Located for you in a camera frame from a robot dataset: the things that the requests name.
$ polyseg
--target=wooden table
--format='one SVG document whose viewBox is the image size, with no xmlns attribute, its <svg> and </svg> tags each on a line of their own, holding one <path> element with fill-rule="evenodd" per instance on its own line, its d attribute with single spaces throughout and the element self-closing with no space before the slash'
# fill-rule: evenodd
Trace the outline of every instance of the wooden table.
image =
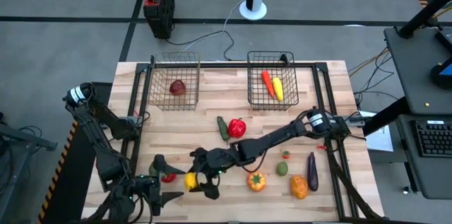
<svg viewBox="0 0 452 224">
<path fill-rule="evenodd" d="M 339 115 L 356 111 L 350 79 L 344 61 L 327 61 L 336 108 Z M 108 107 L 118 116 L 126 116 L 129 107 L 135 62 L 119 63 L 114 77 Z M 322 76 L 321 87 L 326 98 Z M 150 119 L 143 125 L 137 174 L 147 174 L 149 164 L 157 153 L 165 155 L 167 162 L 181 170 L 188 170 L 193 159 L 189 153 L 198 147 L 207 150 L 226 148 L 216 122 L 218 115 L 225 120 L 242 117 L 247 124 L 244 138 L 258 138 L 293 120 L 301 111 L 317 105 L 311 69 L 297 68 L 299 104 L 286 112 L 252 111 L 247 101 L 246 69 L 201 69 L 199 102 L 196 111 L 163 112 L 148 105 Z M 354 135 L 362 136 L 362 130 L 351 128 Z M 120 141 L 112 145 L 119 150 Z M 220 198 L 207 199 L 203 193 L 188 193 L 169 202 L 162 215 L 154 217 L 158 222 L 226 222 L 226 221 L 312 221 L 337 220 L 331 175 L 326 152 L 316 149 L 323 139 L 294 138 L 268 151 L 260 171 L 267 179 L 267 187 L 260 193 L 252 192 L 246 185 L 247 173 L 241 168 L 231 168 L 221 177 Z M 383 215 L 374 173 L 363 140 L 349 137 L 345 140 L 352 182 L 364 200 Z M 289 173 L 279 177 L 275 166 L 282 161 L 281 152 L 289 150 Z M 304 200 L 290 194 L 291 175 L 307 173 L 307 157 L 315 152 L 319 172 L 319 190 L 309 192 Z M 250 165 L 252 169 L 260 161 Z M 171 184 L 162 184 L 163 191 L 184 191 L 184 177 L 178 176 Z M 341 184 L 345 212 L 350 216 L 345 188 Z M 106 194 L 93 169 L 83 218 L 88 217 L 103 202 Z M 148 222 L 149 211 L 144 208 L 141 221 Z"/>
</svg>

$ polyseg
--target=keyboard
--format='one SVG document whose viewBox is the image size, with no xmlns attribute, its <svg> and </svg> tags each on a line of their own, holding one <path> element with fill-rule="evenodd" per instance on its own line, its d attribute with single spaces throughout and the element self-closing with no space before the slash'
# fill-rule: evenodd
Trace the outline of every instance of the keyboard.
<svg viewBox="0 0 452 224">
<path fill-rule="evenodd" d="M 452 122 L 429 124 L 427 121 L 411 121 L 421 157 L 452 158 Z"/>
</svg>

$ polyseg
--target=orange squash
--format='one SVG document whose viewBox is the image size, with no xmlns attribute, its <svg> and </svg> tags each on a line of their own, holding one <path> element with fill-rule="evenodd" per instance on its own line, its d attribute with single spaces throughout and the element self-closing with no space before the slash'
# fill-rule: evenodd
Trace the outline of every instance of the orange squash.
<svg viewBox="0 0 452 224">
<path fill-rule="evenodd" d="M 266 187 L 266 178 L 262 175 L 261 172 L 254 172 L 249 174 L 246 181 L 248 183 L 248 187 L 252 191 L 258 192 Z"/>
<path fill-rule="evenodd" d="M 298 199 L 304 199 L 308 196 L 308 182 L 305 178 L 295 175 L 290 178 L 290 190 Z"/>
</svg>

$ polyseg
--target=purple eggplant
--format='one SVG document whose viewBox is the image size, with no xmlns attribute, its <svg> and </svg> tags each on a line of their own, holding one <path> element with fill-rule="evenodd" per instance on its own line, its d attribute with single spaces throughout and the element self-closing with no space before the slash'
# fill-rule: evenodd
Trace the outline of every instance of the purple eggplant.
<svg viewBox="0 0 452 224">
<path fill-rule="evenodd" d="M 316 158 L 314 153 L 310 153 L 308 157 L 308 187 L 312 191 L 319 189 L 319 177 L 317 176 Z"/>
</svg>

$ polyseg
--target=concrete floor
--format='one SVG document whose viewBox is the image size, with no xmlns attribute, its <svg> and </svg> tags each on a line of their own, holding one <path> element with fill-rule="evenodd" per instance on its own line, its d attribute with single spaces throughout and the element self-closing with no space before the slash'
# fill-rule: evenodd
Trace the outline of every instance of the concrete floor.
<svg viewBox="0 0 452 224">
<path fill-rule="evenodd" d="M 226 18 L 239 0 L 176 0 L 176 18 Z M 300 20 L 408 20 L 421 9 L 417 0 L 264 0 L 267 19 Z M 0 16 L 64 16 L 130 18 L 135 0 L 0 0 Z M 240 18 L 235 12 L 232 18 Z M 24 184 L 18 216 L 33 222 L 39 213 L 71 115 L 61 97 L 85 81 L 112 82 L 128 25 L 125 23 L 17 23 L 0 22 L 0 111 L 13 127 L 33 124 L 45 138 L 58 141 L 53 153 L 40 151 Z M 176 25 L 171 41 L 184 42 L 220 30 L 221 25 Z M 383 28 L 353 26 L 229 25 L 235 45 L 232 59 L 246 59 L 250 50 L 285 50 L 298 60 L 344 59 L 352 68 L 377 55 L 386 45 Z M 191 50 L 204 59 L 220 59 L 230 44 L 226 35 L 205 40 Z M 138 24 L 127 61 L 147 61 L 151 54 L 181 51 L 156 40 L 146 24 Z M 392 61 L 383 66 L 395 71 Z M 351 78 L 359 90 L 374 70 L 368 66 Z M 375 82 L 383 78 L 378 73 Z M 396 75 L 374 88 L 403 96 Z M 393 100 L 366 94 L 363 110 L 379 111 Z M 374 173 L 386 215 L 395 220 L 447 223 L 452 201 L 431 201 L 422 195 L 403 195 L 408 184 L 399 164 L 374 164 Z"/>
</svg>

